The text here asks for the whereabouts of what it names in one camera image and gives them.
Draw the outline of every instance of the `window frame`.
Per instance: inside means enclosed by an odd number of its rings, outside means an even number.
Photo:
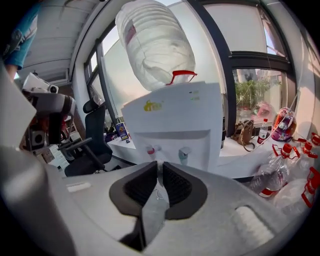
[[[268,11],[265,4],[259,0],[187,0],[193,9],[197,12],[202,22],[207,27],[209,34],[214,41],[218,55],[221,59],[222,69],[225,75],[226,82],[226,97],[224,102],[227,102],[226,117],[226,136],[230,137],[235,133],[235,124],[237,120],[237,101],[236,101],[236,85],[233,77],[233,70],[236,69],[265,69],[281,71],[282,77],[285,73],[286,83],[282,83],[281,107],[290,107],[292,110],[296,108],[294,102],[297,93],[295,67],[292,61],[292,55],[289,50],[288,42],[277,24],[272,14]],[[283,47],[284,55],[274,55],[270,53],[255,52],[255,51],[230,51],[225,38],[223,37],[219,27],[206,10],[206,5],[214,4],[234,4],[256,7],[259,13],[263,13],[270,22],[274,32],[276,33],[281,46]]]

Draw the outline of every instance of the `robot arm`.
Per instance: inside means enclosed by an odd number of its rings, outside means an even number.
[[[50,85],[30,73],[22,87],[22,93],[36,109],[26,134],[26,150],[34,151],[50,144],[60,144],[65,119],[73,119],[76,101],[59,94],[58,87]]]

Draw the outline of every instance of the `desk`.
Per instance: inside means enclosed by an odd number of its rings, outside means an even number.
[[[121,140],[121,138],[118,137],[109,141],[107,144],[112,149],[112,155],[117,158],[136,165],[144,162],[131,139],[129,143],[126,143],[125,140]]]
[[[220,151],[217,167],[211,170],[211,172],[232,179],[251,177],[255,174],[259,165],[265,161],[272,152],[272,144],[276,144],[279,147],[284,145],[284,142],[275,141],[272,138],[269,138],[262,145],[257,143],[256,137],[252,139],[252,142],[258,148],[249,154],[249,152],[245,151],[243,146],[239,145],[236,141],[231,138],[225,138],[224,147]],[[130,143],[126,143],[125,140],[117,138],[107,144],[112,149],[112,155],[117,158],[133,164],[142,164],[144,162],[132,140],[130,140]]]

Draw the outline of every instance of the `person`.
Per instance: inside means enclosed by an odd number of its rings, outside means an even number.
[[[41,2],[35,3],[18,22],[2,53],[5,69],[11,80],[14,80],[17,70],[23,68],[28,50],[36,36]]]

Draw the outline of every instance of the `office chair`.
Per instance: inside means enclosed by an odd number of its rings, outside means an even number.
[[[105,170],[111,160],[112,150],[104,140],[105,104],[98,105],[93,99],[83,105],[85,117],[85,140],[69,142],[58,148],[72,152],[81,148],[84,155],[68,165],[64,173],[67,177],[93,174],[97,170]]]

